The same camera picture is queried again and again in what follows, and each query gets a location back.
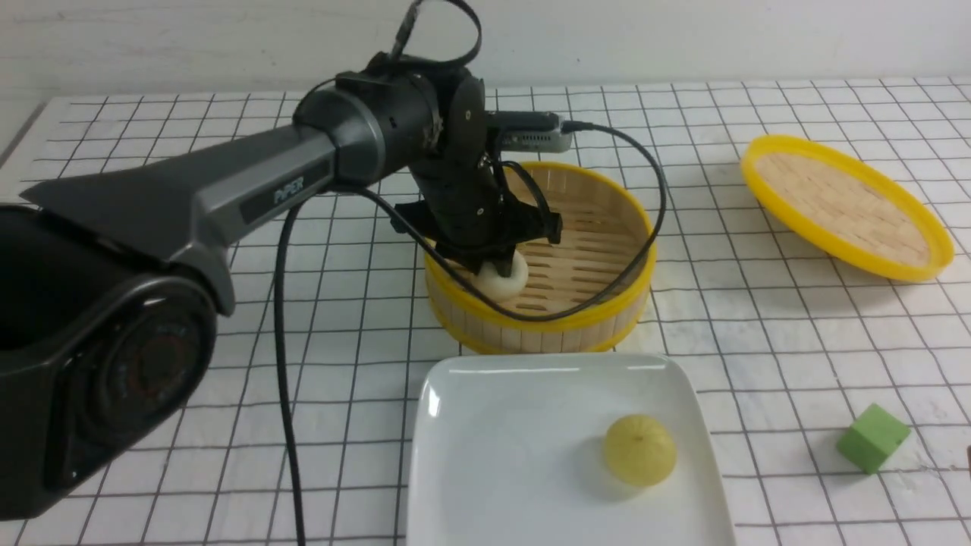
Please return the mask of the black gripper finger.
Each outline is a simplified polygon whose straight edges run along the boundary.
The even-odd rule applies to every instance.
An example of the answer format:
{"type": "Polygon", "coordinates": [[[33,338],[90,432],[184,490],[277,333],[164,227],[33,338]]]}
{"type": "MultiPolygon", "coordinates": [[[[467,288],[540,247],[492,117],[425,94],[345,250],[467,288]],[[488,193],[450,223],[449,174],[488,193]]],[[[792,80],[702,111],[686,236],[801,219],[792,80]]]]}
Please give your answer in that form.
{"type": "Polygon", "coordinates": [[[472,275],[479,275],[486,260],[481,256],[461,256],[459,263],[472,275]]]}
{"type": "Polygon", "coordinates": [[[514,263],[516,263],[515,252],[498,252],[495,255],[495,270],[497,275],[509,278],[514,273],[514,263]]]}

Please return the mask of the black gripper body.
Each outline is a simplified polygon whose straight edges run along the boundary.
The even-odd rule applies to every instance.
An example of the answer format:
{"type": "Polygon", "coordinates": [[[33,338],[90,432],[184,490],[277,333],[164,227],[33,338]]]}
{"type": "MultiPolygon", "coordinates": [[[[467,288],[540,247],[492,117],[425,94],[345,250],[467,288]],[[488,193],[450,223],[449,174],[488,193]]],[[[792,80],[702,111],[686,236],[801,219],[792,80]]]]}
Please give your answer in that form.
{"type": "Polygon", "coordinates": [[[396,233],[431,240],[455,262],[507,260],[517,245],[561,242],[561,214],[525,169],[490,155],[468,165],[425,153],[391,153],[392,172],[407,169],[422,199],[391,211],[396,233]]]}

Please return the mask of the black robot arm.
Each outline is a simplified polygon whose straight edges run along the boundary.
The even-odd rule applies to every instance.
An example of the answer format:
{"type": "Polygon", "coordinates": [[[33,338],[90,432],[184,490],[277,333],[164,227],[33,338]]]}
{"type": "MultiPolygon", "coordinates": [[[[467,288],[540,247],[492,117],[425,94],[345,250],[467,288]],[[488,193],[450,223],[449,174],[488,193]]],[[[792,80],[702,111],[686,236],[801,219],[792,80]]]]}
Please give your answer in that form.
{"type": "Polygon", "coordinates": [[[326,191],[408,169],[415,231],[507,274],[558,243],[544,199],[495,176],[510,121],[455,61],[379,53],[282,127],[135,168],[45,180],[2,207],[2,519],[38,517],[184,406],[236,306],[231,247],[326,191]]]}

